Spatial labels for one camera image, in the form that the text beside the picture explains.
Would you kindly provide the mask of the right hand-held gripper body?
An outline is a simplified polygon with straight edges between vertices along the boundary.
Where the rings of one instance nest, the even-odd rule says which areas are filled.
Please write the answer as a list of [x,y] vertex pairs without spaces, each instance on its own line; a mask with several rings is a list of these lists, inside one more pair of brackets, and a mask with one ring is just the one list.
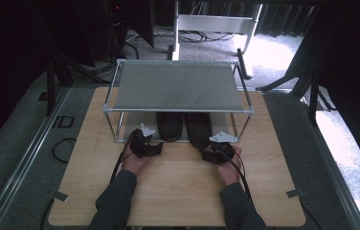
[[224,131],[219,131],[214,136],[210,137],[211,143],[216,143],[216,150],[211,151],[214,156],[213,163],[224,164],[231,160],[234,155],[232,144],[237,141],[237,138]]

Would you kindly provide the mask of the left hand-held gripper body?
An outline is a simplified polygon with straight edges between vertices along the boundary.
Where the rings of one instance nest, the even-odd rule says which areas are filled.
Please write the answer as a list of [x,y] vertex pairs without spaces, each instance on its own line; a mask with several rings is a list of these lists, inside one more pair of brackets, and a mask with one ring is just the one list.
[[130,134],[130,149],[135,153],[138,158],[151,155],[151,145],[146,143],[146,137],[155,133],[154,129],[151,129],[144,124],[141,124],[139,128],[136,128]]

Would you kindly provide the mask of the person's left hand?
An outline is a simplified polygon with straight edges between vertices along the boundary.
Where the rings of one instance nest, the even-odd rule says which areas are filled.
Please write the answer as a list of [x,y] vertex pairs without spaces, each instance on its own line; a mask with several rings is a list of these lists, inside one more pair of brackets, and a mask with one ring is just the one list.
[[131,149],[126,149],[124,151],[124,159],[122,162],[121,170],[129,171],[138,175],[147,165],[147,163],[152,159],[151,156],[145,156],[138,158]]

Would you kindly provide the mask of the person's right hand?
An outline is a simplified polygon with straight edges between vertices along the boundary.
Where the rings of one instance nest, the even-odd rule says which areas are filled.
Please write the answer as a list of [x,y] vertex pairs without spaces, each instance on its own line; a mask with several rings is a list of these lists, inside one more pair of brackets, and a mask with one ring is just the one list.
[[238,183],[240,179],[239,172],[241,168],[241,162],[239,160],[239,156],[241,154],[241,149],[238,147],[233,147],[233,149],[235,155],[230,162],[215,166],[219,179],[225,186]]

